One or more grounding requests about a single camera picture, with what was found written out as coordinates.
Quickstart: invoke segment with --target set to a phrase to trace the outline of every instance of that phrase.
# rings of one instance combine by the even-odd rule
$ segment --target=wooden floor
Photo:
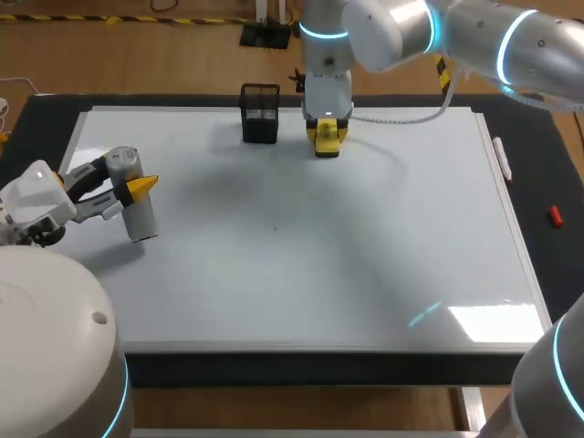
[[[253,3],[182,0],[172,16],[249,18],[254,16]],[[297,10],[295,2],[289,3]],[[579,0],[514,3],[561,16],[584,16]],[[21,5],[0,5],[0,15],[13,13],[147,15],[149,10],[147,0],[23,0]],[[283,93],[294,93],[287,76],[302,67],[299,42],[293,39],[287,51],[244,48],[238,46],[240,32],[237,26],[0,24],[0,78],[29,77],[45,93],[237,94],[244,82],[276,82]],[[356,68],[353,81],[355,94],[440,93],[429,56],[385,75]],[[460,92],[494,90],[473,76]],[[8,129],[29,94],[26,83],[0,83],[0,96],[11,105]],[[584,180],[584,151],[573,116],[556,115],[555,120]],[[505,389],[485,390],[487,411],[492,412],[505,394]],[[138,427],[454,430],[459,420],[446,389],[159,390],[136,391],[135,396]]]

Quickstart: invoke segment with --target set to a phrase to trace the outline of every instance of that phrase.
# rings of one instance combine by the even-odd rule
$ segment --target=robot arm
[[[584,26],[485,0],[350,1],[343,25],[370,71],[439,51],[503,86],[584,103]]]
[[[111,179],[113,188],[81,201]],[[150,189],[158,177],[143,177],[135,149],[119,147],[64,177],[38,161],[0,191],[0,245],[54,245],[69,221],[105,220],[118,213],[135,242],[156,235]]]
[[[584,103],[584,26],[486,0],[313,0],[300,24],[306,68],[303,112],[317,156],[339,155],[352,115],[355,61],[382,72],[442,52],[508,96],[527,87]]]

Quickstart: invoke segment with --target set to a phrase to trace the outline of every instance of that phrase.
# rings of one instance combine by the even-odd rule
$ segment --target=whiteboard
[[[435,109],[356,109],[409,119]],[[238,109],[94,108],[63,169],[135,147],[159,236],[68,224],[56,246],[108,292],[131,352],[525,351],[549,327],[481,115],[352,121],[314,156],[299,109],[276,145]]]

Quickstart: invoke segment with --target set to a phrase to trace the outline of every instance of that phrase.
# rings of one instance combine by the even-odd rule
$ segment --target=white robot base
[[[98,280],[46,249],[0,248],[0,436],[127,438],[130,380]]]

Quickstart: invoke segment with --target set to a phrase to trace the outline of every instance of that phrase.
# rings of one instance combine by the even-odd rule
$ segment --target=red object
[[[549,218],[551,219],[551,223],[556,228],[561,228],[564,226],[564,219],[562,219],[562,214],[555,205],[549,209]]]

